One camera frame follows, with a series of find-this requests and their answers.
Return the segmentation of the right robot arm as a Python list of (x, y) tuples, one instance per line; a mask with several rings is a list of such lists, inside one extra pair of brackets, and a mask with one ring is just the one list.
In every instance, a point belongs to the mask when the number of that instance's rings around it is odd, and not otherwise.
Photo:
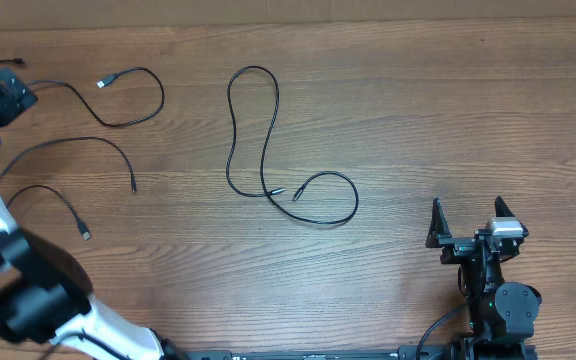
[[(442, 251), (443, 265), (457, 265), (458, 288), (465, 303), (435, 321), (419, 340), (417, 359), (535, 359), (536, 349), (525, 341), (534, 335), (542, 296), (534, 287), (508, 282), (502, 264), (520, 254), (529, 236), (527, 227), (504, 200), (495, 199), (495, 216), (470, 237), (451, 234), (441, 202), (433, 200), (425, 246)], [(429, 349), (432, 332), (466, 310), (470, 330), (459, 333), (440, 351)]]

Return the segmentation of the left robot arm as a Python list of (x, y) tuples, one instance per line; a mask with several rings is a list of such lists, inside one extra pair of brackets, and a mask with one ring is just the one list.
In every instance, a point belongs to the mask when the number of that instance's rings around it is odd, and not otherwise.
[[(0, 70), (0, 128), (37, 101), (9, 68)], [(78, 350), (95, 359), (182, 359), (155, 331), (96, 298), (90, 278), (64, 249), (20, 227), (0, 196), (0, 337)]]

